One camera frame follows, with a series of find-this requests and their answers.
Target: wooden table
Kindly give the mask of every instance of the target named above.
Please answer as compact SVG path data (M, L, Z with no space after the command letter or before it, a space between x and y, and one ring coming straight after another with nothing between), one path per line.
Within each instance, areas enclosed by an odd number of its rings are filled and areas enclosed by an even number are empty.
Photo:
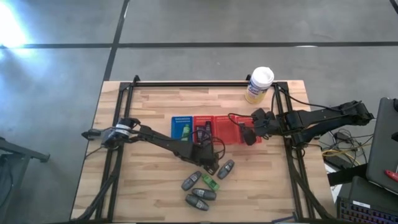
M104 82L94 128L112 125L120 82ZM290 94L306 101L304 82L288 81ZM199 114L251 114L261 107L270 109L273 90L260 105L244 99L243 87L145 87L135 88L130 117L170 135L172 116ZM310 110L293 101L295 110ZM88 152L98 148L100 140L90 142ZM92 154L84 163L72 218L78 217L98 193L103 175L105 150ZM292 215L294 200L282 137L253 146L229 145L226 155L236 163L232 173L219 183L217 200L208 202L203 212L185 201L187 192L180 186L198 166L183 162L171 152L147 142L125 144L114 222L269 222ZM311 191L332 215L335 214L325 166L319 148L306 148L304 157ZM199 181L195 187L206 187ZM304 214L305 200L301 192Z

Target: yellow container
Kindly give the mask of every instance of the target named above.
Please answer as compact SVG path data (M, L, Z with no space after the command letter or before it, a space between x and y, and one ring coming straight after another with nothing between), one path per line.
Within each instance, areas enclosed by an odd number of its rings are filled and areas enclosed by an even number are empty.
M266 95L266 91L274 81L274 72L269 67L258 67L251 75L246 94L246 100L252 104L258 104Z

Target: red crate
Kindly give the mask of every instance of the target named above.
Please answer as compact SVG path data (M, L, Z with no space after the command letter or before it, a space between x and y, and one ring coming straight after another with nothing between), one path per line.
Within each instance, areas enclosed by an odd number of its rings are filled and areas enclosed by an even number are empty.
M214 116L204 115L204 116L194 116L193 117L193 131L197 130L197 126L204 126L206 121L210 121L211 123L211 133L215 134L215 124L214 124ZM193 140L198 143L197 134L193 134Z
M236 121L237 123L244 123L244 125L247 126L247 127L253 127L253 126L254 126L254 124L253 124L253 119L252 119L252 118L241 117L241 116L235 116L235 121ZM239 128L239 130L238 130L239 143L240 143L240 144L246 144L246 143L244 142L244 139L243 139L242 135L241 135L240 127L238 127L238 128ZM256 143L261 143L261 141L262 141L261 137L257 136L257 141L256 141Z
M225 144L237 144L239 142L239 126L229 120L228 116L215 116L215 137L223 140Z

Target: blue crate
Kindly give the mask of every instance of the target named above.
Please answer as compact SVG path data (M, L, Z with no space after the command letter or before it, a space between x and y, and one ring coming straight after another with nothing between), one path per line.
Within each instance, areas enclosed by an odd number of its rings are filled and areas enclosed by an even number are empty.
M189 124L190 132L193 131L193 117L192 116L174 116L172 117L172 138L178 139L182 137L182 130L186 124ZM189 141L192 142L192 135L189 136Z

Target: sunlight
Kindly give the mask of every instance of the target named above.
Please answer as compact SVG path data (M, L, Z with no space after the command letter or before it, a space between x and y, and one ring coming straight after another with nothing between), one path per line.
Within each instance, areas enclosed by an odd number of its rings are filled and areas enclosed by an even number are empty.
M26 44L23 31L4 2L0 2L0 44L5 47L18 47Z

